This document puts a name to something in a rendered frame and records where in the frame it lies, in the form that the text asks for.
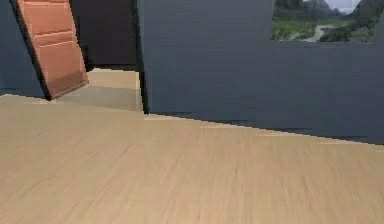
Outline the brown panelled room door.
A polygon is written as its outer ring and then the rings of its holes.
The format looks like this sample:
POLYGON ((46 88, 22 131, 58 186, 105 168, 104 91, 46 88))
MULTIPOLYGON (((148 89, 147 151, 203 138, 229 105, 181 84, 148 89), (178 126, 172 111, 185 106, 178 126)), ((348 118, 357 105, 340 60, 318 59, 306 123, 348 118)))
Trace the brown panelled room door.
POLYGON ((9 0, 46 100, 89 83, 69 0, 9 0))

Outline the landscape picture on wall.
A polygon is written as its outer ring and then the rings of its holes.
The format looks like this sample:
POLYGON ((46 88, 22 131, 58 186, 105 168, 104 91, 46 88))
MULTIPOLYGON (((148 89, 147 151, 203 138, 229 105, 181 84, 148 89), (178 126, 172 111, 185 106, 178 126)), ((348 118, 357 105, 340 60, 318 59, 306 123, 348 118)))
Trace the landscape picture on wall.
POLYGON ((369 43, 384 0, 275 0, 271 39, 369 43))

